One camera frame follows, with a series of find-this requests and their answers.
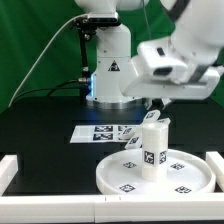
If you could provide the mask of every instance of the green backdrop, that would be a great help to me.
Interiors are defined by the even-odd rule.
[[[158,0],[151,0],[146,10],[153,39],[173,31],[174,25],[163,13]],[[74,0],[0,1],[0,112],[7,108],[14,91],[55,32],[70,18],[81,13],[83,11]],[[143,10],[121,12],[120,16],[132,32],[132,55],[135,55],[139,42],[148,40]],[[96,41],[87,46],[90,68],[94,71]],[[42,58],[22,91],[55,87],[80,77],[80,71],[77,31],[66,28]],[[213,98],[222,105],[223,85],[221,81],[213,94]],[[57,94],[71,95],[77,92],[59,91]]]

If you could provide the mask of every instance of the white frame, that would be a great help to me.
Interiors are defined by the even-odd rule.
[[[15,158],[0,172],[0,182],[2,173],[11,170],[9,180],[16,174]],[[222,187],[223,158],[211,152],[206,161]],[[0,197],[0,223],[224,220],[223,210],[223,193]]]

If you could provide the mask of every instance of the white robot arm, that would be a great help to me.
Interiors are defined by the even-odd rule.
[[[217,86],[223,67],[215,67],[224,46],[223,0],[161,0],[177,21],[170,37],[143,42],[120,80],[124,95],[204,99]]]

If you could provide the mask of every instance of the white border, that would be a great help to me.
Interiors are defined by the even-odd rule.
[[[224,220],[224,194],[0,197],[0,223],[182,220]]]

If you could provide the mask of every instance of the black tabletop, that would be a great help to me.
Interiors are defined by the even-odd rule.
[[[0,115],[0,156],[16,154],[19,172],[6,196],[99,194],[97,164],[124,150],[124,143],[70,144],[76,125],[140,124],[147,111],[137,107],[102,110],[80,104],[77,97],[25,98]],[[169,117],[169,148],[202,158],[224,153],[224,108],[211,99],[176,101]]]

